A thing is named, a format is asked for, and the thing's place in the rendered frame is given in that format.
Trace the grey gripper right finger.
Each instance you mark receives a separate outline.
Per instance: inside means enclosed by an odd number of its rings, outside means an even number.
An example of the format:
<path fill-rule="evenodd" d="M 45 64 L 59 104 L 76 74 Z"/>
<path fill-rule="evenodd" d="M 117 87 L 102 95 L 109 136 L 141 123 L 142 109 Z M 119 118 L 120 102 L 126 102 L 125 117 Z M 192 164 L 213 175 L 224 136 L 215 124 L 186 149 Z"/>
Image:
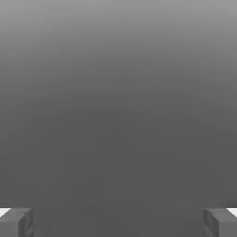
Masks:
<path fill-rule="evenodd" d="M 237 208 L 205 208 L 203 237 L 237 237 Z"/>

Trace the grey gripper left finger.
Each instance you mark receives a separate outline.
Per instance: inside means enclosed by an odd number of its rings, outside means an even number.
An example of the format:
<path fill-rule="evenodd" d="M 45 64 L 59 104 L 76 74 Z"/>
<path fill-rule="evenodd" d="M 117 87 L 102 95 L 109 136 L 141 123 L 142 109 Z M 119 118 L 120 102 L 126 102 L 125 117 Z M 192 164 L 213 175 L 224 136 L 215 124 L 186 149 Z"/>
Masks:
<path fill-rule="evenodd" d="M 0 237 L 35 237 L 33 209 L 0 207 Z"/>

